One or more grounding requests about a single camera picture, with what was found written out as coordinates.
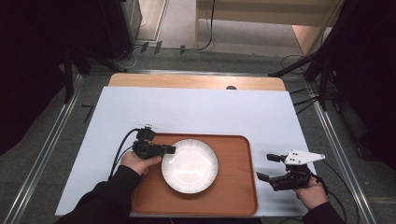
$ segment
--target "hand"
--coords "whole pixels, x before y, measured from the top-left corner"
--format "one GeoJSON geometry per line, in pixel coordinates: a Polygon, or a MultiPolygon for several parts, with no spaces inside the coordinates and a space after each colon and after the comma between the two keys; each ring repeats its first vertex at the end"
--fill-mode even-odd
{"type": "Polygon", "coordinates": [[[126,152],[121,159],[121,165],[128,166],[139,175],[145,175],[149,171],[151,165],[161,161],[161,157],[152,157],[147,160],[140,159],[134,152],[126,152]]]}
{"type": "Polygon", "coordinates": [[[312,176],[309,179],[307,187],[303,189],[295,189],[294,191],[308,210],[312,210],[329,201],[326,197],[323,185],[321,183],[317,183],[317,179],[312,176]]]}

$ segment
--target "tray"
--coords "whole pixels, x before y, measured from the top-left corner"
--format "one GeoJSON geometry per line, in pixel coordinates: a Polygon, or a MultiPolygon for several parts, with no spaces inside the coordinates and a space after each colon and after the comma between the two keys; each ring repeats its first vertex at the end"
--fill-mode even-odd
{"type": "Polygon", "coordinates": [[[213,184],[195,194],[169,187],[161,163],[149,168],[132,194],[132,210],[147,215],[202,215],[250,217],[258,208],[248,140],[239,135],[157,133],[153,143],[173,145],[198,139],[215,151],[219,172],[213,184]]]}

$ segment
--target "metal floor strip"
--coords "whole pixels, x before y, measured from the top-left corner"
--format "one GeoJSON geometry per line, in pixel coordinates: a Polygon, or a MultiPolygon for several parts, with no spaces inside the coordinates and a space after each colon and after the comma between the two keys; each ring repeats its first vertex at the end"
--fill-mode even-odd
{"type": "MultiPolygon", "coordinates": [[[[308,83],[307,86],[308,89],[315,92],[315,88],[311,87],[308,83]]],[[[327,135],[327,138],[329,139],[329,143],[332,147],[334,156],[337,159],[341,172],[343,173],[346,184],[348,185],[349,189],[353,194],[353,197],[355,198],[355,202],[359,208],[359,214],[361,216],[362,223],[377,223],[374,213],[370,208],[370,204],[368,204],[367,198],[361,188],[361,185],[359,184],[358,179],[356,178],[355,173],[353,172],[353,169],[349,164],[349,161],[347,160],[347,155],[345,154],[344,149],[337,137],[337,134],[335,133],[328,113],[321,109],[318,102],[315,102],[314,105],[323,129],[327,135]]]]}
{"type": "Polygon", "coordinates": [[[44,168],[46,167],[47,162],[50,159],[52,150],[54,149],[56,142],[61,135],[62,129],[64,128],[64,125],[66,124],[67,119],[71,111],[73,110],[74,104],[76,103],[76,100],[79,96],[83,81],[84,76],[78,75],[74,83],[75,94],[72,96],[69,103],[64,105],[64,107],[62,108],[61,113],[56,119],[49,133],[49,136],[44,143],[44,146],[41,148],[41,151],[38,154],[37,159],[35,160],[35,164],[33,165],[29,175],[23,182],[17,194],[16,200],[14,201],[14,204],[12,204],[11,209],[7,214],[4,224],[17,224],[20,222],[24,209],[26,208],[26,205],[29,203],[29,200],[35,191],[38,180],[40,179],[44,168]]]}

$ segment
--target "plate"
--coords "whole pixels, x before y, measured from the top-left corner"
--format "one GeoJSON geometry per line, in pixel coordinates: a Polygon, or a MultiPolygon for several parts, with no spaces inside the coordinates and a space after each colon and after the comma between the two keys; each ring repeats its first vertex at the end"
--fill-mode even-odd
{"type": "Polygon", "coordinates": [[[184,139],[173,144],[175,154],[163,156],[162,171],[166,183],[178,192],[193,194],[207,189],[216,179],[218,158],[202,141],[184,139]]]}

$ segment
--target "black sleeve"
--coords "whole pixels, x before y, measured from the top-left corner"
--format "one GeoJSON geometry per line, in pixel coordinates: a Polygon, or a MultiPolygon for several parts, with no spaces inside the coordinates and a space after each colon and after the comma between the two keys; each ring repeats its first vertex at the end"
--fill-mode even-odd
{"type": "Polygon", "coordinates": [[[140,182],[140,175],[127,166],[119,166],[108,182],[101,182],[85,194],[76,208],[56,224],[115,224],[131,213],[131,194],[140,182]]]}
{"type": "Polygon", "coordinates": [[[345,224],[330,203],[323,203],[303,217],[304,224],[345,224]]]}

